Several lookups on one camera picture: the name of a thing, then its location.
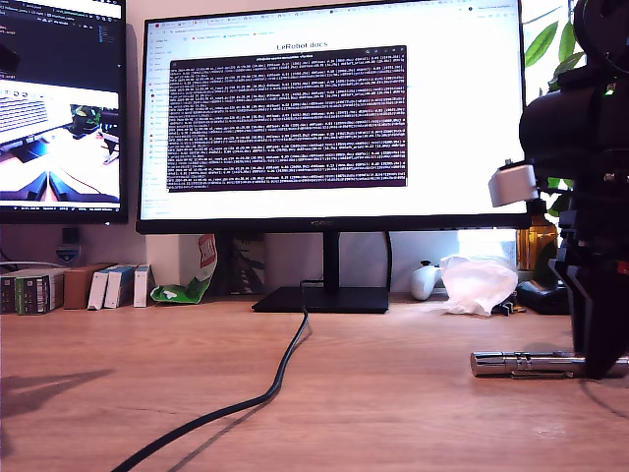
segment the monitor screen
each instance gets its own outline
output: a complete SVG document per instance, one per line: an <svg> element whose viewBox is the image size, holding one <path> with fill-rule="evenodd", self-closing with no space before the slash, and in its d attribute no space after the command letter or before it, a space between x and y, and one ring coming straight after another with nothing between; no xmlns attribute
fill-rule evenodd
<svg viewBox="0 0 629 472"><path fill-rule="evenodd" d="M526 225L517 0L145 24L140 232Z"/></svg>
<svg viewBox="0 0 629 472"><path fill-rule="evenodd" d="M126 221L120 0L0 2L0 222Z"/></svg>

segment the silver tool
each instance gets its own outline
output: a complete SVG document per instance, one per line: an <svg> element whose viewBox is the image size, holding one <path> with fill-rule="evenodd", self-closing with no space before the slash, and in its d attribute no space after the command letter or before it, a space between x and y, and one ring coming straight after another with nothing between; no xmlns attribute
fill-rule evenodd
<svg viewBox="0 0 629 472"><path fill-rule="evenodd" d="M511 377L512 379L572 379L585 375L586 359L575 354L554 351L473 352L470 367L475 377ZM624 377L629 373L629 357L621 357L606 377Z"/></svg>

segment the plastic bag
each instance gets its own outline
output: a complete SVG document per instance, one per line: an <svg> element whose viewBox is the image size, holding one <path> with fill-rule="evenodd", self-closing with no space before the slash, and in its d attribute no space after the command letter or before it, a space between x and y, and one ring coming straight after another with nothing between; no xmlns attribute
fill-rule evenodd
<svg viewBox="0 0 629 472"><path fill-rule="evenodd" d="M156 302L198 303L216 269L216 241L213 234L204 234L199 238L199 251L200 270L188 286L160 285L150 292L150 298Z"/></svg>
<svg viewBox="0 0 629 472"><path fill-rule="evenodd" d="M450 256L440 266L449 296L443 308L448 313L488 317L518 284L517 269L505 258Z"/></svg>

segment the white game controller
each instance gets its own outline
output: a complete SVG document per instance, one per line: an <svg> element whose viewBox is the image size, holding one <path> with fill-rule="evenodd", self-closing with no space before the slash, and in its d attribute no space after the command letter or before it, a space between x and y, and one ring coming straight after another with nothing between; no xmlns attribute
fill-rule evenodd
<svg viewBox="0 0 629 472"><path fill-rule="evenodd" d="M422 261L424 266L411 274L411 295L416 300L426 300L438 280L441 279L441 267L429 265L428 261Z"/></svg>

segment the desk surface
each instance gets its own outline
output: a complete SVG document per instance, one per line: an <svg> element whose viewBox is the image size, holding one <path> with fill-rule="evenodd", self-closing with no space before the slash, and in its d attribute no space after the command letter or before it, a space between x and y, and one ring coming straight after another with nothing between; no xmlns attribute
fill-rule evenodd
<svg viewBox="0 0 629 472"><path fill-rule="evenodd" d="M301 315L250 306L3 316L3 470L111 470L164 433L261 394ZM474 350L569 350L567 317L439 316L396 302L385 315L311 323L271 403L206 425L134 470L629 468L627 379L470 373Z"/></svg>
<svg viewBox="0 0 629 472"><path fill-rule="evenodd" d="M0 191L20 190L42 172L51 171L81 194L96 191L114 196L120 194L120 162L115 159L104 163L111 156L100 133L75 140L69 131L59 128L46 136L47 153L27 163L22 163L11 151L0 155ZM50 187L41 201L57 201Z"/></svg>

